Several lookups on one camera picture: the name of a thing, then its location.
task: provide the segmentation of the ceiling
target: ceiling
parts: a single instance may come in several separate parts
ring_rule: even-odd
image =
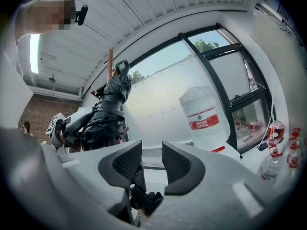
[[[107,59],[110,49],[128,40],[148,23],[159,21],[177,11],[216,4],[242,6],[247,0],[76,0],[77,9],[89,7],[84,25],[72,25],[69,31],[40,37],[38,74],[31,72],[29,36],[19,43],[19,60],[28,85],[78,94],[93,80]],[[55,83],[48,79],[53,77]]]

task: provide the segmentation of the black plastic wrap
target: black plastic wrap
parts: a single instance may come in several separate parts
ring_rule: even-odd
[[[105,88],[100,88],[100,99],[95,105],[94,116],[83,128],[81,139],[85,150],[93,150],[115,145],[123,138],[122,105],[131,91],[131,81],[127,76],[117,75],[110,79]]]

